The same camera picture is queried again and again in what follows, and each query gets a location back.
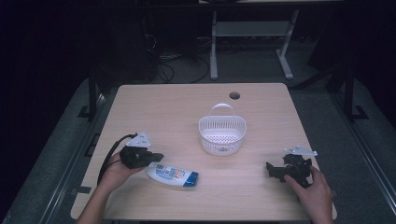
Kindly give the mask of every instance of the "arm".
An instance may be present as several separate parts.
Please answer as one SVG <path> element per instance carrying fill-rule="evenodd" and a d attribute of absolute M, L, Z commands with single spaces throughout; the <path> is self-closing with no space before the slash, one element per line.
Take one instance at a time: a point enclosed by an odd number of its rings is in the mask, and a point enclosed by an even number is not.
<path fill-rule="evenodd" d="M 127 168 L 120 161 L 119 153 L 111 157 L 108 164 L 110 165 L 107 167 L 100 184 L 94 190 L 90 200 L 79 216 L 77 223 L 102 223 L 103 213 L 105 212 L 110 193 L 125 183 L 129 176 L 145 168 Z"/>
<path fill-rule="evenodd" d="M 332 221 L 332 191 L 326 178 L 317 168 L 311 166 L 314 179 L 311 187 L 302 188 L 292 177 L 285 175 L 286 182 L 294 189 L 301 205 L 315 224 L 328 224 Z"/>

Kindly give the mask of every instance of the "bottle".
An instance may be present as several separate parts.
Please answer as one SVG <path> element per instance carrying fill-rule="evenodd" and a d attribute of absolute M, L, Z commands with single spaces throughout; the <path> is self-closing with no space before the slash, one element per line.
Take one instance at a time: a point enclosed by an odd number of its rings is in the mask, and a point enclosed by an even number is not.
<path fill-rule="evenodd" d="M 152 162 L 148 166 L 146 174 L 158 182 L 171 186 L 195 187 L 198 180 L 198 173 L 194 171 L 183 170 L 158 162 Z"/>

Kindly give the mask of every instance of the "plastic basket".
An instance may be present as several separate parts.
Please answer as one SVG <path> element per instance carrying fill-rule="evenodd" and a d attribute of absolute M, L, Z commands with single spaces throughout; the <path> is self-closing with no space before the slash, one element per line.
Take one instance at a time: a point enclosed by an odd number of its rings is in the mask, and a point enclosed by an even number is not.
<path fill-rule="evenodd" d="M 213 116 L 212 112 L 219 107 L 228 107 L 233 111 L 231 116 Z M 242 145 L 247 130 L 244 119 L 235 115 L 233 107 L 217 104 L 212 107 L 209 116 L 199 120 L 201 143 L 205 152 L 215 156 L 230 156 Z"/>

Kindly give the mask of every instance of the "bottle label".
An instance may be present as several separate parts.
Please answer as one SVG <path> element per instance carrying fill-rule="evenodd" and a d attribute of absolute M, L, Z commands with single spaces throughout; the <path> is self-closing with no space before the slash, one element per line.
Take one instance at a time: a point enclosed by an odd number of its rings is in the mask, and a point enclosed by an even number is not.
<path fill-rule="evenodd" d="M 182 170 L 178 170 L 172 167 L 167 167 L 164 165 L 157 164 L 155 167 L 155 174 L 158 176 L 168 179 L 168 180 L 173 180 L 173 179 L 181 179 L 183 176 L 186 174 Z"/>

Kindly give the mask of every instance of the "white tag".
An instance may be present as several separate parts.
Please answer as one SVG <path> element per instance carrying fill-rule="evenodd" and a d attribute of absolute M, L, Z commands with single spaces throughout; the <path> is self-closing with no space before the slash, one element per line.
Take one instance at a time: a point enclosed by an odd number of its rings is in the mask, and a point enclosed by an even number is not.
<path fill-rule="evenodd" d="M 138 134 L 135 138 L 126 143 L 128 147 L 149 147 L 149 137 L 146 132 Z"/>
<path fill-rule="evenodd" d="M 304 147 L 294 147 L 294 148 L 285 148 L 286 152 L 289 152 L 293 155 L 307 155 L 307 156 L 317 156 L 318 153 L 316 151 L 311 151 L 309 149 L 306 149 Z"/>

